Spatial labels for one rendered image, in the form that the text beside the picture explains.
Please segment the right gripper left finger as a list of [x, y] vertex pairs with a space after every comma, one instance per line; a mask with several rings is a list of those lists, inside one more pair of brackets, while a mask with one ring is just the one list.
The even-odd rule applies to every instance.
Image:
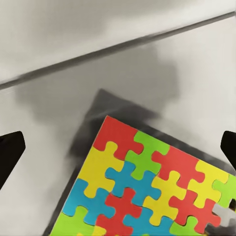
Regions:
[[26, 149], [21, 131], [0, 136], [0, 190]]

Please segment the jigsaw puzzle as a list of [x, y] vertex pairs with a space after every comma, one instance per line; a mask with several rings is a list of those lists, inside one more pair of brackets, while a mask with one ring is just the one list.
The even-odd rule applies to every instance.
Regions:
[[236, 176], [107, 115], [50, 236], [210, 236]]

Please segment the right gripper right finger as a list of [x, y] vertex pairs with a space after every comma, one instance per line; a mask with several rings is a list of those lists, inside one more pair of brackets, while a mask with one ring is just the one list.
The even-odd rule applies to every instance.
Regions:
[[236, 170], [236, 133], [224, 131], [220, 148]]

